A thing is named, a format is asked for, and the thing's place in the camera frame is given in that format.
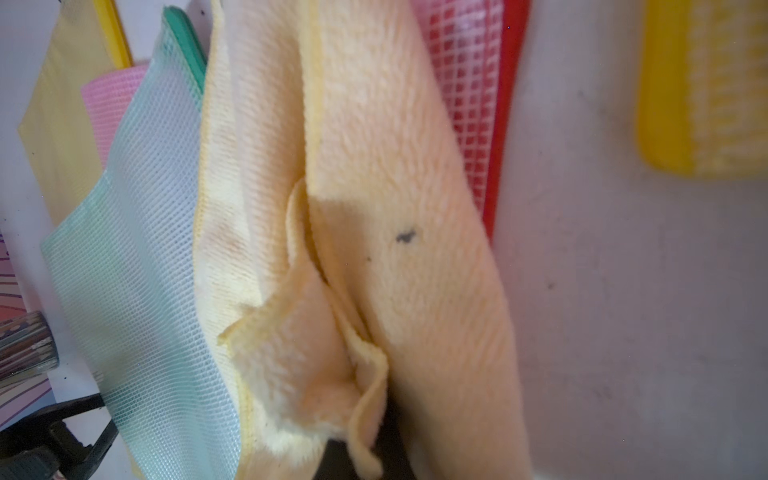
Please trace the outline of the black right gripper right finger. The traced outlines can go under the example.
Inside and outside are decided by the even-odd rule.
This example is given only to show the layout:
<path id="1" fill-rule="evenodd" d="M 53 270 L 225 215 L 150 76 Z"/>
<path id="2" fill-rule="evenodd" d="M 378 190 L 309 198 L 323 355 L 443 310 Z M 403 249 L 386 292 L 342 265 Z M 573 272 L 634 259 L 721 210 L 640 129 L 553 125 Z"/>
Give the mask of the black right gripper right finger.
<path id="1" fill-rule="evenodd" d="M 382 480 L 415 480 L 398 428 L 398 410 L 393 401 L 387 405 L 374 452 L 382 462 Z"/>

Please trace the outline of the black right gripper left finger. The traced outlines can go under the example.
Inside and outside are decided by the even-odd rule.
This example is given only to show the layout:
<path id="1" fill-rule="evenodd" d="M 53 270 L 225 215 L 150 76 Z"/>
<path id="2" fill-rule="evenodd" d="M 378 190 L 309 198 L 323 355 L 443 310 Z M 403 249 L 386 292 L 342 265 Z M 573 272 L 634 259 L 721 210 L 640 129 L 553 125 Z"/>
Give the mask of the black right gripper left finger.
<path id="1" fill-rule="evenodd" d="M 327 442 L 313 480 L 359 480 L 345 442 Z"/>

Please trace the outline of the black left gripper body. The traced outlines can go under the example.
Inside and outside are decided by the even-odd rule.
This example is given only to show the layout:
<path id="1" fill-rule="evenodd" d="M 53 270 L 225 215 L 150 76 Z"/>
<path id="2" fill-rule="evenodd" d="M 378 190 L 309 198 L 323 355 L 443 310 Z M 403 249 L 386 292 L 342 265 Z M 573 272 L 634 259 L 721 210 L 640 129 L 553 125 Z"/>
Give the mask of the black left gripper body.
<path id="1" fill-rule="evenodd" d="M 118 436 L 113 421 L 107 423 L 95 443 L 85 445 L 65 421 L 100 409 L 101 395 L 69 400 L 44 407 L 1 432 L 3 479 L 89 479 L 97 471 Z"/>

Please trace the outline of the yellow microfiber cloth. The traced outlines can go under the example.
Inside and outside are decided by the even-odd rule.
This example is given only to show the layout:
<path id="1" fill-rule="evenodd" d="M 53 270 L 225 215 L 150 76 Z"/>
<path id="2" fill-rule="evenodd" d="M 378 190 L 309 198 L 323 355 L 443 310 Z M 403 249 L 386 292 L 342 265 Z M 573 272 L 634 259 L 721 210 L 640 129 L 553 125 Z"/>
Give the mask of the yellow microfiber cloth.
<path id="1" fill-rule="evenodd" d="M 506 295 L 407 1 L 215 1 L 197 318 L 240 479 L 357 475 L 389 404 L 419 479 L 529 479 Z"/>

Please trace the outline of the clear mesh document bag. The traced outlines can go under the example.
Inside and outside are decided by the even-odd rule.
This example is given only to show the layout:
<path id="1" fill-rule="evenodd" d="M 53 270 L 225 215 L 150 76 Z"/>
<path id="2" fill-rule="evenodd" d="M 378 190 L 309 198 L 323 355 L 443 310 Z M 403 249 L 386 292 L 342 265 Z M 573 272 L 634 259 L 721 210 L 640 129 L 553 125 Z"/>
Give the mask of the clear mesh document bag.
<path id="1" fill-rule="evenodd" d="M 104 173 L 41 246 L 78 350 L 149 479 L 231 479 L 240 455 L 194 301 L 205 70 L 186 13 L 165 8 Z"/>

